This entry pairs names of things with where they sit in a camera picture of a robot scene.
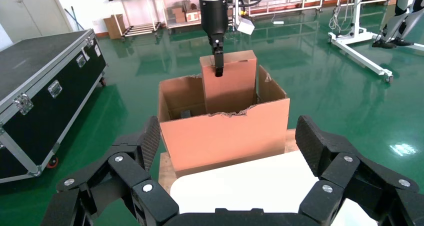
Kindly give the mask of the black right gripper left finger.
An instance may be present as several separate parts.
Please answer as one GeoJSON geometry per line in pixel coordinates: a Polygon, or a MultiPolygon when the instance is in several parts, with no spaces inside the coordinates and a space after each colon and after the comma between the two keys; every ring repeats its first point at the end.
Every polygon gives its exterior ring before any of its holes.
{"type": "Polygon", "coordinates": [[[57,183],[41,224],[91,226],[109,204],[122,200],[139,225],[165,225],[179,206],[149,172],[160,139],[156,116],[140,132],[119,137],[99,159],[57,183]]]}

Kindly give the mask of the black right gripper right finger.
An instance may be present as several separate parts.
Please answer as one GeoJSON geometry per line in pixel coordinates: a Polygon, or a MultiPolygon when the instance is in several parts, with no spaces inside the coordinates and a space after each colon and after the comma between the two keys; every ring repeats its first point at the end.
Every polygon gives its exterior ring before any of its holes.
{"type": "Polygon", "coordinates": [[[335,196],[311,190],[299,212],[322,226],[333,222],[349,199],[379,226],[422,226],[424,196],[412,179],[363,156],[346,137],[321,130],[308,115],[298,117],[296,144],[312,174],[335,196]]]}

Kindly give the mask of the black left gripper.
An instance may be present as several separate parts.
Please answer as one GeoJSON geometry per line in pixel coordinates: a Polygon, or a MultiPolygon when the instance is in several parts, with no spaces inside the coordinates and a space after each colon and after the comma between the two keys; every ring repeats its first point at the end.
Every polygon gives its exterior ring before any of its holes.
{"type": "Polygon", "coordinates": [[[215,76],[222,77],[224,72],[224,35],[228,29],[227,0],[199,0],[201,26],[213,48],[215,76]]]}

